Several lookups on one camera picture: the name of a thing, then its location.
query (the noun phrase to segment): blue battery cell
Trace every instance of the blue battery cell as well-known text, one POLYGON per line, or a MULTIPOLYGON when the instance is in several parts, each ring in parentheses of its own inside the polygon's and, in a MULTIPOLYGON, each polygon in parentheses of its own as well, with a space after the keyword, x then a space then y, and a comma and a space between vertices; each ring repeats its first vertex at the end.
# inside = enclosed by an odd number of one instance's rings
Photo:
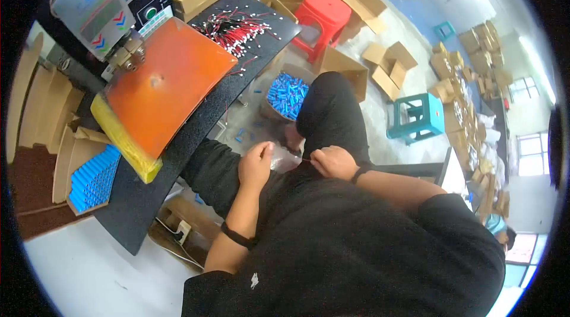
POLYGON ((120 152, 107 145, 105 150, 71 175, 69 200, 79 213, 106 203, 115 179, 120 152))
POLYGON ((267 102, 285 118, 296 121, 308 91, 302 79, 281 73, 267 91, 267 102))

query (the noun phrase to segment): display screen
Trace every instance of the display screen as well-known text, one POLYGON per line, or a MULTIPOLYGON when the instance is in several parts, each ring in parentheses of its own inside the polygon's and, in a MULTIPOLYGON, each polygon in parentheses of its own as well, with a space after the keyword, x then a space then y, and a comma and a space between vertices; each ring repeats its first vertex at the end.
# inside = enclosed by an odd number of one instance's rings
POLYGON ((99 13, 81 30, 81 35, 87 39, 87 41, 92 41, 111 18, 120 12, 122 8, 119 0, 111 0, 106 6, 99 10, 99 13))

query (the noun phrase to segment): black t-shirt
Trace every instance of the black t-shirt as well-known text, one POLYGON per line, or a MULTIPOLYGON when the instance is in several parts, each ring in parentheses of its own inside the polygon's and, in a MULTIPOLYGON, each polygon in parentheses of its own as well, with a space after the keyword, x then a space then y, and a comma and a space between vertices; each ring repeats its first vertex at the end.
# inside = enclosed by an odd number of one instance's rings
POLYGON ((485 316, 504 251, 460 196, 414 217, 345 181, 308 181, 272 203, 231 275, 184 285, 182 316, 485 316))

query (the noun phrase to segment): yellow sponge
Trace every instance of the yellow sponge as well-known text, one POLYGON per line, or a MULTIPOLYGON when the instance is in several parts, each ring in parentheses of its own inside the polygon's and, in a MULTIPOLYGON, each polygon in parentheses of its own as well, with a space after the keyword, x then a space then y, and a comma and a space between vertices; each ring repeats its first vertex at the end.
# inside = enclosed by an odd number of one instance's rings
POLYGON ((117 116, 100 93, 95 96, 91 103, 91 113, 110 141, 117 146, 117 149, 131 164, 141 180, 146 184, 152 182, 162 168, 162 160, 160 158, 155 160, 140 149, 139 145, 133 141, 129 133, 126 132, 123 125, 118 121, 117 116))

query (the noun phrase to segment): black bracelet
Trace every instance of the black bracelet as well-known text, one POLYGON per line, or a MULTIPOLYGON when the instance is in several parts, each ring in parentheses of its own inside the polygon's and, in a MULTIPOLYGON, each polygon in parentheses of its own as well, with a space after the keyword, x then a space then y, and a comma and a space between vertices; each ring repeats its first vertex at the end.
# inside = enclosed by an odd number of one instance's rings
POLYGON ((368 167, 362 166, 356 171, 356 173, 354 173, 354 176, 351 178, 351 182, 356 185, 356 181, 358 181, 360 175, 363 173, 367 173, 368 171, 370 171, 368 167))
POLYGON ((228 238, 233 240, 234 242, 240 244, 247 250, 251 250, 255 245, 255 239, 247 239, 243 235, 234 232, 232 229, 227 227, 227 224, 224 222, 222 223, 222 232, 227 235, 228 238))

